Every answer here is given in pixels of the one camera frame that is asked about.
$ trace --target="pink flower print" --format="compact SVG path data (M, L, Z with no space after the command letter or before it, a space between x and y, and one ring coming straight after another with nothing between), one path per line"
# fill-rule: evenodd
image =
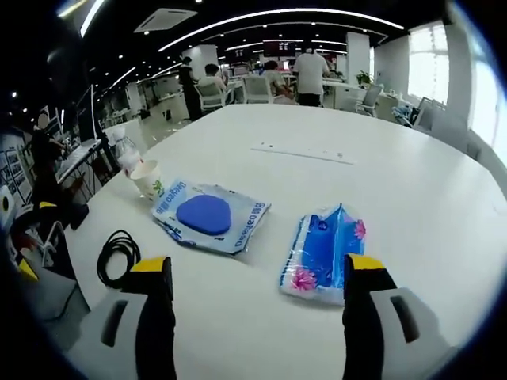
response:
M311 291L315 289L314 275L307 269L297 268L292 279L292 287L299 291Z
M365 234L366 234L366 227L364 226L363 220L359 219L356 223L356 229L354 230L354 235L356 235L356 238L363 240Z

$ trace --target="black cable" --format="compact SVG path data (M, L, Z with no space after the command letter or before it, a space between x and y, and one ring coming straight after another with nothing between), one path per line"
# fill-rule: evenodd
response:
M53 318L48 318L48 319L43 319L42 322L43 323L48 323L48 322L56 322L56 321L59 321L63 315L65 314L65 311L67 310L67 306L69 306L69 301L71 300L72 298L72 295L74 294L74 292L76 291L76 289L78 289L78 284L75 284L74 287L72 288L72 291L71 293L67 296L67 299L65 300L65 303L63 304L63 309L62 311L60 312L60 314L58 314L58 316L56 317L53 317Z
M108 277L105 267L109 258L114 253L123 253L127 257L127 271L119 279L110 279ZM124 283L125 275L132 269L132 267L141 261L141 252L139 246L132 239L132 236L125 230L118 230L112 234L107 242L102 247L101 254L97 260L97 274L98 278L104 283L105 286L113 289L121 289Z

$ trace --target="blue sponge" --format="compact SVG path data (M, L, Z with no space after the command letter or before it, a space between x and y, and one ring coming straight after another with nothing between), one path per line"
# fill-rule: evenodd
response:
M177 208L176 217L187 227L211 236L231 228L229 203L216 196L194 196Z

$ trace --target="potted plant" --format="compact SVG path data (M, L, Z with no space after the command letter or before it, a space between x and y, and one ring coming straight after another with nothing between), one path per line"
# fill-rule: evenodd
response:
M370 76L370 74L362 70L358 75L356 75L356 79L357 84L361 89L369 87L369 85L371 85L371 83L373 82L373 78Z

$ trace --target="coiled cable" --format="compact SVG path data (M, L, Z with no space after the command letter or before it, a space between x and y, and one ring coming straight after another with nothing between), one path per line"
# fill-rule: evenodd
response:
M114 253L123 253L127 257L127 271L119 279L110 279L105 270L106 265ZM97 260L97 275L102 283L113 289L121 289L124 284L124 277L134 265L141 261L139 246L132 236L125 230L118 230L109 236L102 247L101 254Z

